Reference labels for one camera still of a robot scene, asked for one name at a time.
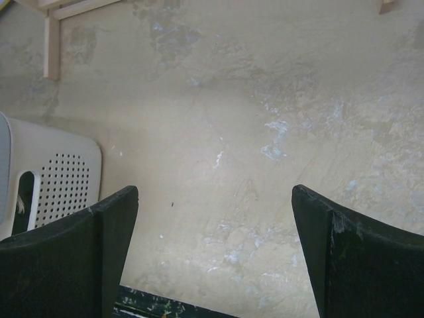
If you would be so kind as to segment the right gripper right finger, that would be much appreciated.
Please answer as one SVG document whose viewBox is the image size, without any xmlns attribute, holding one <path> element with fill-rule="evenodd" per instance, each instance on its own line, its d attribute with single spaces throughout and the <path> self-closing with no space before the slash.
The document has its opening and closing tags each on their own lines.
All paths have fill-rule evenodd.
<svg viewBox="0 0 424 318">
<path fill-rule="evenodd" d="M 291 205 L 320 317 L 423 316 L 423 236 L 304 185 Z"/>
</svg>

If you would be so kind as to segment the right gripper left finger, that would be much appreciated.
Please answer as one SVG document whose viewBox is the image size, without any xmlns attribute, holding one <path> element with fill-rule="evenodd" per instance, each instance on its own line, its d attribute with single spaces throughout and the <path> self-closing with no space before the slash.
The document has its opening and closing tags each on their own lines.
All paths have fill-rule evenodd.
<svg viewBox="0 0 424 318">
<path fill-rule="evenodd" d="M 111 317 L 138 213 L 130 185 L 1 241 L 2 317 Z"/>
</svg>

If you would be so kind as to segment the black printed t shirt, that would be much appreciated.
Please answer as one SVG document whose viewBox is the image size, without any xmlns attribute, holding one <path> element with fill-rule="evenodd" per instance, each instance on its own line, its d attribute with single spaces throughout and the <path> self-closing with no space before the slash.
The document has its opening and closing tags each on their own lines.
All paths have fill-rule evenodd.
<svg viewBox="0 0 424 318">
<path fill-rule="evenodd" d="M 19 180 L 19 190 L 13 223 L 13 235 L 26 232 L 28 229 L 33 191 L 34 174 L 32 172 L 25 172 Z"/>
</svg>

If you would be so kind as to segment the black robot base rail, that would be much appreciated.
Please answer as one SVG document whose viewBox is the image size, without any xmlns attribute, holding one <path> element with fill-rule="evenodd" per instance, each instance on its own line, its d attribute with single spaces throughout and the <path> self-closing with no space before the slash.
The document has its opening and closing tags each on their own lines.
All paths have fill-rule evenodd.
<svg viewBox="0 0 424 318">
<path fill-rule="evenodd" d="M 196 305 L 119 286 L 112 317 L 233 318 Z"/>
</svg>

